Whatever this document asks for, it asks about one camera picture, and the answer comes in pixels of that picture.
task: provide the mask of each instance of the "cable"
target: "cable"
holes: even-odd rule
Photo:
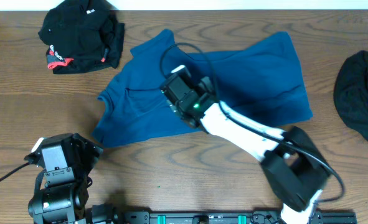
[[[29,163],[26,162],[25,164],[23,165],[20,165],[19,167],[15,168],[14,170],[10,171],[9,173],[7,173],[4,177],[1,177],[0,178],[0,182],[5,180],[7,177],[9,177],[10,175],[13,175],[16,171],[20,170],[21,168],[25,167],[25,166],[28,166]]]
[[[222,107],[221,101],[220,101],[220,96],[219,96],[219,84],[218,84],[218,80],[217,80],[217,74],[216,74],[216,72],[214,70],[214,67],[213,67],[212,62],[210,61],[210,59],[208,58],[208,56],[200,48],[196,47],[193,44],[188,44],[188,43],[176,43],[176,44],[173,44],[170,47],[168,47],[163,52],[163,54],[161,56],[161,59],[160,59],[160,64],[159,64],[160,65],[160,72],[162,73],[162,75],[165,78],[167,78],[167,76],[163,72],[163,59],[165,58],[165,56],[168,53],[168,51],[170,51],[173,47],[177,47],[177,46],[180,46],[180,45],[186,45],[186,46],[192,47],[193,49],[196,49],[205,58],[205,60],[209,64],[210,69],[211,69],[211,72],[212,72],[212,78],[213,78],[213,83],[214,83],[214,88],[215,88],[215,94],[216,94],[216,98],[218,100],[218,104],[219,104],[220,110],[221,110],[221,112],[229,120],[231,120],[235,124],[239,125],[240,127],[244,128],[244,129],[246,129],[248,131],[253,132],[254,134],[257,134],[257,135],[259,135],[259,136],[261,136],[261,137],[263,137],[265,139],[274,141],[274,142],[276,142],[278,144],[282,144],[282,145],[284,145],[284,146],[286,146],[286,147],[294,150],[295,152],[297,152],[299,154],[303,154],[303,155],[306,155],[306,156],[314,159],[316,162],[318,162],[319,164],[321,164],[330,174],[332,174],[333,176],[335,176],[335,178],[339,182],[339,185],[340,185],[340,188],[341,188],[341,193],[338,196],[336,196],[336,197],[318,200],[317,203],[320,203],[320,202],[332,202],[332,201],[335,201],[335,200],[339,200],[340,198],[342,198],[344,196],[344,194],[346,193],[346,188],[344,186],[343,180],[341,179],[340,175],[332,167],[330,167],[327,163],[325,163],[324,161],[322,161],[321,159],[319,159],[314,154],[312,154],[310,152],[306,152],[306,151],[304,151],[304,149],[302,149],[302,148],[300,148],[298,146],[295,146],[294,144],[290,144],[290,143],[288,143],[286,141],[283,141],[281,139],[277,139],[277,138],[275,138],[275,137],[273,137],[273,136],[271,136],[271,135],[269,135],[267,133],[263,133],[261,131],[257,131],[256,129],[253,129],[251,127],[248,127],[248,126],[242,124],[241,122],[237,121],[235,118],[231,117],[231,115],[224,110],[224,108]]]
[[[201,55],[205,58],[206,62],[209,64],[210,68],[212,69],[212,73],[214,73],[214,68],[213,68],[213,65],[210,61],[210,59],[207,57],[207,55],[198,47],[196,47],[195,45],[193,44],[189,44],[189,43],[176,43],[176,44],[173,44],[171,45],[170,47],[168,47],[162,54],[161,58],[160,58],[160,63],[159,63],[159,68],[160,68],[160,72],[162,74],[162,76],[164,78],[167,79],[167,76],[166,74],[164,74],[163,72],[163,60],[165,58],[165,56],[167,55],[167,53],[174,47],[177,47],[177,46],[182,46],[182,45],[185,45],[185,46],[188,46],[188,47],[192,47],[193,49],[197,50],[199,53],[201,53]]]

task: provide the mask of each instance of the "wooden table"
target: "wooden table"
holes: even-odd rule
[[[131,60],[129,49],[165,28],[177,41],[202,49],[237,50],[285,30],[301,60],[314,117],[297,124],[313,138],[347,186],[344,199],[322,209],[354,210],[368,223],[368,143],[347,128],[333,105],[333,86],[343,61],[368,50],[368,11],[118,12],[126,23],[118,69],[53,75],[47,46],[39,40],[46,12],[0,12],[0,176],[22,164],[41,136],[80,133],[87,138],[101,118],[97,101]],[[0,223],[30,223],[27,203],[40,168],[0,183]],[[107,149],[92,171],[87,206],[113,202],[122,210],[253,210],[279,208],[257,161],[204,133],[152,139]],[[334,179],[323,197],[339,192]]]

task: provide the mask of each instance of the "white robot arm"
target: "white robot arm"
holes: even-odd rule
[[[260,162],[275,195],[284,203],[281,219],[285,223],[308,223],[331,174],[342,184],[303,130],[293,127],[286,132],[243,116],[217,99],[208,77],[194,84],[188,69],[180,65],[161,91],[173,112],[189,126],[234,143]],[[289,166],[285,160],[294,153],[299,156]]]

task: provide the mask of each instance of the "blue t-shirt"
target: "blue t-shirt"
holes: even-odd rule
[[[176,116],[159,87],[163,52],[174,44],[171,30],[131,49],[133,59],[98,97],[105,114],[92,133],[106,147],[149,138],[198,131]],[[221,100],[243,115],[267,126],[304,121],[312,117],[300,61],[286,32],[279,32],[245,50],[209,52]],[[164,58],[164,72],[185,65],[194,80],[211,75],[200,54],[173,48]]]

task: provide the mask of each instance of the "black cloth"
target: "black cloth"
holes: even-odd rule
[[[334,87],[334,105],[344,123],[368,141],[368,52],[344,62]]]
[[[54,74],[85,73],[118,66],[124,24],[102,0],[65,0],[47,13],[39,36],[61,57],[74,59],[53,69]]]

